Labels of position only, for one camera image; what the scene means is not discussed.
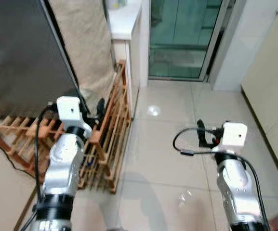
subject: door frame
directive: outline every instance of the door frame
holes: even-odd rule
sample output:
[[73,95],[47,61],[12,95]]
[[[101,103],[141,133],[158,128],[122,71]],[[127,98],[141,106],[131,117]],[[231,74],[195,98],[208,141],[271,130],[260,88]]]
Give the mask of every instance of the door frame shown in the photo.
[[225,60],[226,53],[229,49],[232,38],[234,36],[239,20],[241,18],[242,12],[245,8],[246,1],[247,0],[236,0],[233,6],[232,14],[230,16],[228,25],[225,29],[225,33],[221,39],[220,46],[215,57],[215,61],[211,68],[211,72],[208,78],[206,79],[206,81],[211,84],[212,88],[216,82],[222,63]]
[[207,48],[207,51],[205,54],[205,58],[203,61],[203,65],[201,68],[201,72],[200,72],[200,75],[199,75],[199,78],[197,81],[200,81],[200,82],[206,81],[206,72],[207,72],[208,66],[210,64],[212,53],[214,51],[219,32],[221,30],[222,23],[225,19],[225,13],[229,6],[229,2],[230,2],[230,0],[222,0],[221,1],[221,6],[220,6],[220,9],[219,9],[219,12],[217,15],[216,23],[215,23],[213,31],[212,31],[210,43],[208,45],[208,48]]
[[230,3],[230,0],[222,0],[222,2],[221,2],[221,6],[220,6],[220,9],[219,9],[219,12],[218,12],[218,15],[217,15],[217,19],[216,19],[216,22],[215,22],[215,25],[214,25],[214,28],[213,28],[213,32],[212,32],[210,42],[209,42],[209,45],[208,45],[208,48],[207,48],[207,51],[206,51],[206,54],[205,54],[205,57],[204,57],[204,61],[203,61],[203,64],[202,64],[202,68],[201,68],[201,71],[200,71],[199,78],[191,78],[191,79],[177,78],[177,77],[158,77],[158,76],[152,76],[152,78],[150,78],[151,76],[149,75],[149,53],[150,53],[150,30],[151,30],[150,16],[151,16],[151,2],[152,2],[152,0],[143,0],[143,1],[149,1],[149,9],[148,9],[148,11],[149,11],[149,16],[148,16],[149,17],[149,19],[148,19],[149,20],[149,23],[148,23],[149,33],[148,33],[148,47],[147,47],[148,48],[148,59],[147,59],[147,63],[146,63],[146,65],[147,65],[147,80],[149,80],[149,79],[159,79],[159,80],[177,80],[177,81],[193,81],[193,82],[203,82],[204,81],[204,82],[206,82],[208,80],[208,78],[206,77],[206,72],[207,72],[211,57],[212,57],[212,52],[214,50],[219,32],[221,30],[221,26],[222,26],[222,23],[224,21],[225,13],[226,13],[226,10],[227,10],[228,5]]

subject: power cord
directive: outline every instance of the power cord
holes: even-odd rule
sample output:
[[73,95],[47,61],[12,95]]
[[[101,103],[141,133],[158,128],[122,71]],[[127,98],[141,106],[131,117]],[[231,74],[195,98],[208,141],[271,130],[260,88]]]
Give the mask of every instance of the power cord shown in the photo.
[[[56,104],[51,103],[41,111],[41,113],[38,117],[37,127],[36,127],[35,152],[34,152],[34,164],[35,164],[35,166],[34,166],[34,168],[35,168],[35,183],[36,183],[36,191],[37,191],[37,203],[34,206],[34,209],[42,202],[42,195],[41,195],[41,190],[40,190],[40,180],[39,180],[39,164],[38,164],[39,128],[40,128],[40,123],[43,119],[44,114],[49,110],[52,110],[52,111],[56,112],[57,111]],[[36,215],[37,215],[37,209],[35,209],[33,211],[32,215],[27,220],[25,225],[22,227],[21,231],[25,231],[28,228],[28,226],[33,221],[33,219],[35,218]]]
[[189,130],[204,130],[205,132],[208,132],[208,133],[210,133],[210,131],[211,131],[211,130],[204,129],[204,128],[185,128],[185,129],[181,130],[179,133],[177,133],[176,136],[173,139],[172,144],[173,144],[174,149],[179,151],[181,154],[189,155],[189,156],[193,156],[193,155],[196,155],[196,154],[225,154],[225,155],[228,155],[228,156],[230,156],[232,158],[236,158],[237,157],[237,159],[239,159],[240,161],[245,162],[249,166],[249,168],[252,171],[252,174],[254,176],[254,181],[255,181],[255,185],[256,185],[256,189],[257,189],[257,194],[258,194],[258,199],[259,199],[259,204],[260,204],[260,209],[261,209],[261,212],[262,212],[262,217],[263,217],[264,225],[267,228],[267,231],[270,231],[270,227],[269,227],[269,224],[268,224],[268,219],[267,219],[267,216],[266,216],[265,207],[264,207],[264,203],[263,203],[263,198],[262,198],[262,194],[261,194],[261,187],[260,187],[259,178],[258,178],[258,175],[257,175],[254,167],[249,162],[249,160],[247,160],[245,157],[243,157],[241,155],[231,154],[231,153],[227,153],[227,152],[212,152],[212,151],[209,151],[209,152],[196,152],[196,151],[192,151],[192,150],[186,150],[186,149],[177,148],[176,145],[175,145],[177,138],[182,133],[184,133],[186,131],[189,131]]
[[4,155],[6,156],[7,160],[10,162],[10,164],[12,165],[12,167],[13,167],[15,170],[20,171],[20,172],[24,172],[25,174],[27,174],[27,175],[29,175],[30,177],[34,178],[34,176],[31,175],[30,173],[28,173],[27,171],[25,171],[25,170],[23,170],[23,169],[17,168],[17,167],[14,165],[13,161],[10,159],[10,157],[7,155],[7,153],[5,152],[5,150],[4,150],[2,147],[0,147],[0,149],[2,150],[2,152],[3,152]]

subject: sliding glass door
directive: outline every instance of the sliding glass door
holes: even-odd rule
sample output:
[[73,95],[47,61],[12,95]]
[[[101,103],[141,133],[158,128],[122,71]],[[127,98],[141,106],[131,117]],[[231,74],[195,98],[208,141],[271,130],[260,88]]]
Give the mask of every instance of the sliding glass door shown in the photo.
[[152,0],[149,78],[203,81],[229,0]]

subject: wall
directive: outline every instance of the wall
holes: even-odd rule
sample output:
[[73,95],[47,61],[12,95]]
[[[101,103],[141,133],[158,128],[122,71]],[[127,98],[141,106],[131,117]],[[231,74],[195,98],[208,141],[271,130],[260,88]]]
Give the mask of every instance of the wall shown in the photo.
[[140,87],[146,87],[148,81],[150,4],[151,0],[142,0],[140,24]]
[[247,0],[213,90],[240,91],[278,8],[278,0]]

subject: white floor tile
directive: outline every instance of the white floor tile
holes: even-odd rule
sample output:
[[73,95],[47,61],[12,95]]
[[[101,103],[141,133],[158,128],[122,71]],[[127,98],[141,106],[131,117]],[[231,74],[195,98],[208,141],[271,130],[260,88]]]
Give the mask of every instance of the white floor tile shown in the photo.
[[189,83],[153,81],[150,85],[140,89],[136,118],[195,122]]
[[127,166],[127,159],[129,156],[129,152],[130,152],[130,144],[131,144],[131,140],[132,140],[132,131],[133,131],[133,122],[131,123],[130,126],[130,130],[129,130],[129,135],[128,135],[128,140],[127,140],[127,144],[125,147],[125,154],[124,154],[124,159],[123,159],[123,164],[120,170],[120,175],[119,178],[123,179],[124,178],[124,174],[125,174],[125,170],[126,170],[126,166]]
[[[125,171],[126,180],[208,189],[201,156],[184,156],[172,147],[183,123],[136,120]],[[196,133],[187,133],[177,146],[197,147]]]
[[71,216],[73,230],[105,231],[115,227],[122,181],[119,184],[116,194],[88,188],[78,190]]
[[185,81],[170,81],[170,80],[149,80],[148,87],[153,88],[183,88],[185,90],[190,89],[190,82]]
[[[228,231],[228,221],[220,192],[212,191],[211,198],[217,231]],[[263,197],[263,201],[267,218],[271,219],[276,216],[278,214],[278,197]]]
[[208,191],[125,182],[118,224],[129,231],[214,231]]
[[[241,155],[247,158],[255,168],[259,177],[262,195],[278,196],[278,169],[259,130],[248,128],[245,146],[241,151]],[[204,156],[203,162],[210,189],[218,190],[216,161],[212,156]]]
[[209,85],[192,84],[196,120],[206,124],[223,124],[226,120],[257,127],[253,116],[238,92],[211,91]]
[[132,105],[131,105],[132,117],[134,116],[134,113],[135,113],[138,96],[139,96],[139,87],[133,86],[132,87]]

